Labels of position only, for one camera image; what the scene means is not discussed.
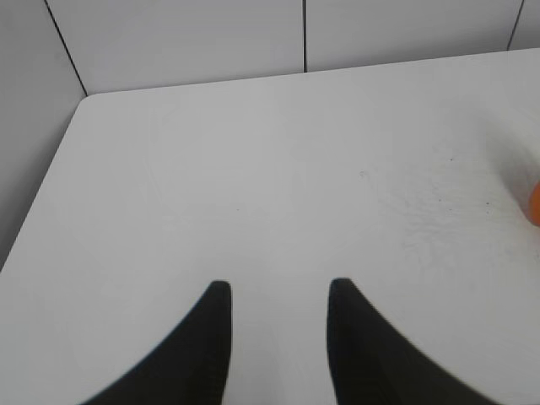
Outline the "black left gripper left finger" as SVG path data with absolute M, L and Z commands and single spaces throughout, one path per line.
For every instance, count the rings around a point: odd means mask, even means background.
M 213 281 L 151 353 L 87 403 L 220 404 L 231 345 L 231 287 Z

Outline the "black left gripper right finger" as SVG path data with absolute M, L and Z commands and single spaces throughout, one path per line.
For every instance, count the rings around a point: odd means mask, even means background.
M 327 357 L 338 404 L 491 404 L 410 343 L 352 280 L 331 281 Z

